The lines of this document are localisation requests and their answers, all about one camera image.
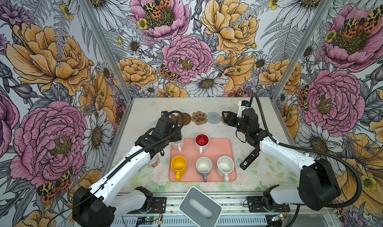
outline gray round coaster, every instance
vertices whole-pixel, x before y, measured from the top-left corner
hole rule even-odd
[[[218,124],[221,122],[221,115],[216,112],[210,112],[208,113],[207,119],[211,124]]]

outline pink tray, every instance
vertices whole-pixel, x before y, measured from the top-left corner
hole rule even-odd
[[[178,155],[183,156],[187,162],[187,172],[181,176],[180,182],[203,182],[203,177],[199,175],[195,163],[200,157],[207,157],[213,162],[213,169],[208,175],[208,182],[224,182],[224,178],[217,173],[217,160],[223,155],[230,157],[234,160],[233,149],[231,148],[231,142],[227,138],[210,138],[208,150],[202,155],[199,154],[194,145],[194,138],[185,138],[185,143],[182,151],[171,147],[170,162]],[[237,178],[237,172],[234,167],[234,171],[229,175],[229,181],[235,181]],[[169,165],[169,180],[171,182],[177,182],[175,180],[175,173],[172,167]]]

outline white mug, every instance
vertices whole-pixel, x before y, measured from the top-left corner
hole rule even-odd
[[[172,147],[178,149],[179,152],[181,152],[182,147],[184,146],[184,142],[185,142],[184,136],[182,134],[181,134],[181,138],[182,139],[180,141],[170,142]]]
[[[207,157],[200,157],[195,163],[197,171],[203,177],[203,181],[208,182],[208,174],[213,169],[213,162]]]
[[[195,148],[202,155],[209,147],[209,137],[205,134],[198,134],[194,139]]]
[[[234,170],[234,161],[228,156],[222,156],[217,161],[217,173],[229,182],[229,175]]]

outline gray tissue box lid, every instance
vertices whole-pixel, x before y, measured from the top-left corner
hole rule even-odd
[[[212,217],[210,219],[205,217],[193,206],[191,206],[189,203],[190,199],[195,199],[201,205],[207,208],[212,213]],[[217,202],[213,201],[209,196],[204,194],[202,191],[192,186],[190,187],[189,191],[186,193],[184,199],[180,204],[180,211],[191,221],[193,221],[194,224],[196,224],[197,226],[215,227],[221,216],[222,207]]]

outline floral wallpaper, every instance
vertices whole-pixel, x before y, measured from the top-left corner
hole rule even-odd
[[[101,177],[127,105],[67,1],[0,0],[2,226],[74,226],[54,217]]]
[[[64,3],[87,27],[77,0]],[[271,96],[320,0],[90,3],[133,97]]]
[[[342,0],[307,45],[276,104],[296,145],[341,157],[361,177],[353,205],[335,210],[342,226],[383,226],[383,0]],[[352,174],[327,159],[341,195],[356,189]]]

